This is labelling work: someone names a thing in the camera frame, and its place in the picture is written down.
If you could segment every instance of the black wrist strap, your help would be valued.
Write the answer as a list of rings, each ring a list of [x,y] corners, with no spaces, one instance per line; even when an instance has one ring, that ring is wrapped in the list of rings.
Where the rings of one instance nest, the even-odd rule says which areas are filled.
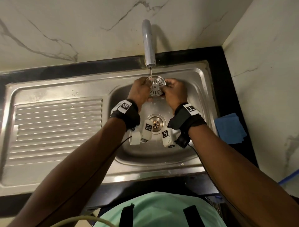
[[[188,134],[190,127],[206,124],[197,109],[189,103],[182,103],[175,110],[175,116],[170,119],[168,127]]]
[[[111,111],[110,117],[122,119],[126,128],[132,129],[140,125],[140,116],[138,114],[138,107],[131,99],[126,99],[119,102]]]

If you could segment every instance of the black countertop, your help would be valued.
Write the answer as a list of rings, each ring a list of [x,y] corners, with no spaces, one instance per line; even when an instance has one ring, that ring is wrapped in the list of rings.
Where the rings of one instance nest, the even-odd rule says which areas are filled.
[[[248,135],[242,143],[232,144],[231,146],[255,166],[258,166],[222,47],[206,47],[156,54],[157,66],[203,60],[209,63],[218,116],[236,113]],[[143,55],[5,72],[0,74],[0,109],[4,104],[5,86],[10,83],[68,78],[141,68],[145,68]],[[104,206],[115,201],[116,198],[126,200],[150,191],[188,195],[209,195],[218,192],[206,174],[103,184],[100,185],[88,202],[87,209]],[[21,194],[0,197],[0,204],[3,204],[0,206],[0,217],[16,215],[29,196],[30,194]]]

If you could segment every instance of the stainless steel sink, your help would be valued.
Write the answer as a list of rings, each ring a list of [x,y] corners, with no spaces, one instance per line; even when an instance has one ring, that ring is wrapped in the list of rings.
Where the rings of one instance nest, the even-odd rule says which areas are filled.
[[[7,85],[0,134],[0,196],[34,191],[51,169],[102,127],[111,109],[127,97],[133,81],[148,73],[141,69]],[[155,68],[153,74],[184,81],[188,101],[216,133],[206,62]],[[104,183],[204,171],[189,147],[163,146],[160,129],[173,117],[165,98],[145,103],[140,117],[141,122],[156,120],[159,127],[147,143],[122,145]]]

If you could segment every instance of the faucet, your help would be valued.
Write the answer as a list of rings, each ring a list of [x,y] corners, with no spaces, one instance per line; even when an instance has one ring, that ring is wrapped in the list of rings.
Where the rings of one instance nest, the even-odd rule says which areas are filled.
[[[152,44],[152,26],[150,21],[145,19],[142,22],[142,36],[144,45],[145,65],[147,68],[156,66],[155,51]]]

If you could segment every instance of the sink drain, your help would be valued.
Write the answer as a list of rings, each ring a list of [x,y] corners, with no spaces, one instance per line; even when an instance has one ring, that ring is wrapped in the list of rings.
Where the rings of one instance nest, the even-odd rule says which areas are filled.
[[[160,132],[161,128],[164,125],[166,125],[166,121],[165,121],[164,117],[162,117],[159,114],[149,115],[147,117],[147,119],[151,120],[154,123],[154,127],[153,127],[153,130],[152,130],[153,134],[159,134],[159,133],[161,133]]]

